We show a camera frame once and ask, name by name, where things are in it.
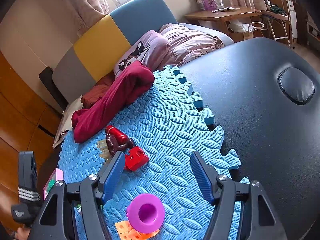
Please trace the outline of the orange cube block toy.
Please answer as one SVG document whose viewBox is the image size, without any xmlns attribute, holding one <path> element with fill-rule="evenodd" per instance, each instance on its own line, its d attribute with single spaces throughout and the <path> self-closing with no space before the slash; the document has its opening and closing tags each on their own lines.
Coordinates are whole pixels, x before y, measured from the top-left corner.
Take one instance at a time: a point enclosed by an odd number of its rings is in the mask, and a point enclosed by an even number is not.
<svg viewBox="0 0 320 240">
<path fill-rule="evenodd" d="M 128 220 L 123 220 L 115 224 L 117 233 L 121 240 L 146 240 L 156 236 L 159 229 L 152 233 L 141 233 L 135 230 Z"/>
</svg>

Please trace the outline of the blue foam puzzle mat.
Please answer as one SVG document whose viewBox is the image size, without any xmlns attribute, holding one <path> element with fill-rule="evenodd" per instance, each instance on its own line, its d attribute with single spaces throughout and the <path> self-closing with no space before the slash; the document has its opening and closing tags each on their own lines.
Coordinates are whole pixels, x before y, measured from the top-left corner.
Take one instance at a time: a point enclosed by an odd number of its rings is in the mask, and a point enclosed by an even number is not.
<svg viewBox="0 0 320 240">
<path fill-rule="evenodd" d="M 151 88 L 112 119 L 149 157 L 143 167 L 125 171 L 112 198 L 103 207 L 111 237 L 118 239 L 115 224 L 127 218 L 126 209 L 138 195 L 157 196 L 165 209 L 157 239 L 203 239 L 214 207 L 203 199 L 190 167 L 190 155 L 200 152 L 219 174 L 240 167 L 235 150 L 221 154 L 224 130 L 209 129 L 214 120 L 199 93 L 179 68 L 154 72 Z"/>
</svg>

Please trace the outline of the wooden side desk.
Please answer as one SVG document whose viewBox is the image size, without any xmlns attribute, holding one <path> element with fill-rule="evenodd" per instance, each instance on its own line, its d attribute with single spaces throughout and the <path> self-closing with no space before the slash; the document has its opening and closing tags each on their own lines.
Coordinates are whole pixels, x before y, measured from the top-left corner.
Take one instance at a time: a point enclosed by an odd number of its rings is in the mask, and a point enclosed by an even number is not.
<svg viewBox="0 0 320 240">
<path fill-rule="evenodd" d="M 200 25 L 201 21 L 214 22 L 217 26 L 218 31 L 229 36 L 234 42 L 240 42 L 248 40 L 254 37 L 251 33 L 234 33 L 230 32 L 228 25 L 231 20 L 240 20 L 242 18 L 258 17 L 262 14 L 260 10 L 251 9 L 247 7 L 240 7 L 239 10 L 223 11 L 223 12 L 212 12 L 212 11 L 198 11 L 186 14 L 185 19 L 193 25 Z"/>
</svg>

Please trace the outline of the magenta funnel cup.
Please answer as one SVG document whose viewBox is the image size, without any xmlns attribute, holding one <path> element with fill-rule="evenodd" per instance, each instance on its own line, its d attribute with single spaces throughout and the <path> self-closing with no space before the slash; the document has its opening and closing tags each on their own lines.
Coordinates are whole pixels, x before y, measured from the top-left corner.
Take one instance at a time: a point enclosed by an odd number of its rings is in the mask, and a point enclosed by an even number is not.
<svg viewBox="0 0 320 240">
<path fill-rule="evenodd" d="M 135 197 L 126 209 L 131 226 L 140 233 L 152 233 L 158 230 L 165 218 L 161 200 L 149 193 Z"/>
</svg>

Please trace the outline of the black padded massage table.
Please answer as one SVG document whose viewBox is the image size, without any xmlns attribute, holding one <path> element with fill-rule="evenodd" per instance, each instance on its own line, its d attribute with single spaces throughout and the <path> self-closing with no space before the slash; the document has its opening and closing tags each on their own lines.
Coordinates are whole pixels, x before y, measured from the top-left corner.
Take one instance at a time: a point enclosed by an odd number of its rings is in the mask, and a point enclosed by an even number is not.
<svg viewBox="0 0 320 240">
<path fill-rule="evenodd" d="M 314 84 L 309 101 L 291 101 L 278 83 L 288 68 Z M 262 183 L 288 239 L 319 239 L 319 73 L 281 43 L 254 38 L 180 68 L 235 149 L 235 180 Z"/>
</svg>

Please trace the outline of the beige folded cloth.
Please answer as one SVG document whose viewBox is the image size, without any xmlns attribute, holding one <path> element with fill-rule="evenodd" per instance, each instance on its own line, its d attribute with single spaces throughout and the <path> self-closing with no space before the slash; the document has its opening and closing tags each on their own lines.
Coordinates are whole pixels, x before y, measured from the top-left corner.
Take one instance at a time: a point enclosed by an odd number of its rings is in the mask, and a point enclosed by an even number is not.
<svg viewBox="0 0 320 240">
<path fill-rule="evenodd" d="M 72 130 L 72 115 L 75 111 L 83 108 L 83 103 L 81 102 L 81 96 L 75 99 L 67 108 L 63 111 L 62 119 L 59 123 L 53 148 L 56 148 L 61 142 L 63 142 L 64 137 L 68 131 Z"/>
</svg>

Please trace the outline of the dark red spiked toy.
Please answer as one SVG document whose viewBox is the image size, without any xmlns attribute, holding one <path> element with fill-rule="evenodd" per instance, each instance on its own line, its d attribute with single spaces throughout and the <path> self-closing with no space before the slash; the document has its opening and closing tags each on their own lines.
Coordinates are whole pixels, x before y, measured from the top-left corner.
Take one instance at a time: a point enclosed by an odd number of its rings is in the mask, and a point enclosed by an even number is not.
<svg viewBox="0 0 320 240">
<path fill-rule="evenodd" d="M 125 152 L 136 146 L 134 140 L 129 138 L 125 133 L 117 129 L 115 126 L 108 125 L 105 128 L 106 143 L 110 155 L 114 156 L 117 151 Z"/>
</svg>

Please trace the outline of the pink cat print pillow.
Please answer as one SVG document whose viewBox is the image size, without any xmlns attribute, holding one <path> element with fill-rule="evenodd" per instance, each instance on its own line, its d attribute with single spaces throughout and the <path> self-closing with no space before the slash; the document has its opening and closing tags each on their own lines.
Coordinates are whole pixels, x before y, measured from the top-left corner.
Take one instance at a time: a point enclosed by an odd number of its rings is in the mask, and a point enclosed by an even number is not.
<svg viewBox="0 0 320 240">
<path fill-rule="evenodd" d="M 145 33 L 132 47 L 119 59 L 113 72 L 118 77 L 121 72 L 138 60 L 155 71 L 169 51 L 170 42 L 161 34 L 150 30 Z"/>
</svg>

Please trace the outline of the maroon blanket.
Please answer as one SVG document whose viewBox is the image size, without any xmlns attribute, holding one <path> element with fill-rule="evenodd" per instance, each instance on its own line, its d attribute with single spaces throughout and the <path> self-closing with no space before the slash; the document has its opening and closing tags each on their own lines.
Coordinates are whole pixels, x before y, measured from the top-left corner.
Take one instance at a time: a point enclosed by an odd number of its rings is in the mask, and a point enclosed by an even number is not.
<svg viewBox="0 0 320 240">
<path fill-rule="evenodd" d="M 123 107 L 148 91 L 154 80 L 152 71 L 139 61 L 125 68 L 91 108 L 73 113 L 74 141 L 77 144 L 83 143 L 101 131 Z"/>
</svg>

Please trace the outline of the red plastic block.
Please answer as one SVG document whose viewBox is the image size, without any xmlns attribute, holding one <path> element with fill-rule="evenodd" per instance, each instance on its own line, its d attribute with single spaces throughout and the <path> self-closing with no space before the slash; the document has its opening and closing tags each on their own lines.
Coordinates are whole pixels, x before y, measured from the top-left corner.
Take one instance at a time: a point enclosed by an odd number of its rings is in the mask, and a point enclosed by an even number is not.
<svg viewBox="0 0 320 240">
<path fill-rule="evenodd" d="M 125 155 L 125 169 L 135 171 L 149 161 L 149 157 L 139 147 L 135 146 Z"/>
</svg>

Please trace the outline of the pink rimmed white box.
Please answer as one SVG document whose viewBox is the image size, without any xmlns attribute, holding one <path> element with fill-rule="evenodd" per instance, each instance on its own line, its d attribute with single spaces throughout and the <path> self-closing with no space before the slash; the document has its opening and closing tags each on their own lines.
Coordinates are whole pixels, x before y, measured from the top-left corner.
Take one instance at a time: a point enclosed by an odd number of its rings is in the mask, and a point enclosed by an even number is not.
<svg viewBox="0 0 320 240">
<path fill-rule="evenodd" d="M 52 174 L 49 176 L 48 181 L 46 182 L 44 188 L 43 188 L 43 199 L 45 199 L 49 193 L 49 191 L 52 189 L 52 187 L 55 185 L 55 182 L 57 180 L 63 180 L 63 170 L 56 168 Z"/>
</svg>

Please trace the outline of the green plastic cup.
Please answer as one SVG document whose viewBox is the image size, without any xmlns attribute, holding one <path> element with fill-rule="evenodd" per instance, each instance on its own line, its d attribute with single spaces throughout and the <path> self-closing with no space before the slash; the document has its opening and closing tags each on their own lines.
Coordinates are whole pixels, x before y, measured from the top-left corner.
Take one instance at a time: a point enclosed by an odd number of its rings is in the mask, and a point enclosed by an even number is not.
<svg viewBox="0 0 320 240">
<path fill-rule="evenodd" d="M 55 185 L 55 180 L 54 179 L 51 179 L 49 182 L 48 182 L 48 185 L 47 185 L 47 192 L 49 193 L 50 190 L 53 188 L 53 186 Z"/>
</svg>

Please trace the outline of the pink storage box on desk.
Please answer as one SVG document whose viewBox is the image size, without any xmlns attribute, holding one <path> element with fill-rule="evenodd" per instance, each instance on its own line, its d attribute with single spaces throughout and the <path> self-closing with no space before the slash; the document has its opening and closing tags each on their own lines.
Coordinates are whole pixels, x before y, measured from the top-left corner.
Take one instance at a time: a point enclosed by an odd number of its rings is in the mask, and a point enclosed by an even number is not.
<svg viewBox="0 0 320 240">
<path fill-rule="evenodd" d="M 224 7 L 222 0 L 196 0 L 201 10 L 217 10 Z"/>
</svg>

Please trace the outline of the grey yellow blue headboard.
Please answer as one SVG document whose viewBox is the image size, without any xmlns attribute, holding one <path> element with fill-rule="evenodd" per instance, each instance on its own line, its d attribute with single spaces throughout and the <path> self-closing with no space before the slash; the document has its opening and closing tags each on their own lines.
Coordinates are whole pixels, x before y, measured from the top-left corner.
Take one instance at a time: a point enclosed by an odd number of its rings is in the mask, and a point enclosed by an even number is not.
<svg viewBox="0 0 320 240">
<path fill-rule="evenodd" d="M 103 17 L 65 53 L 52 82 L 67 103 L 88 92 L 147 31 L 176 18 L 163 0 L 131 0 Z"/>
</svg>

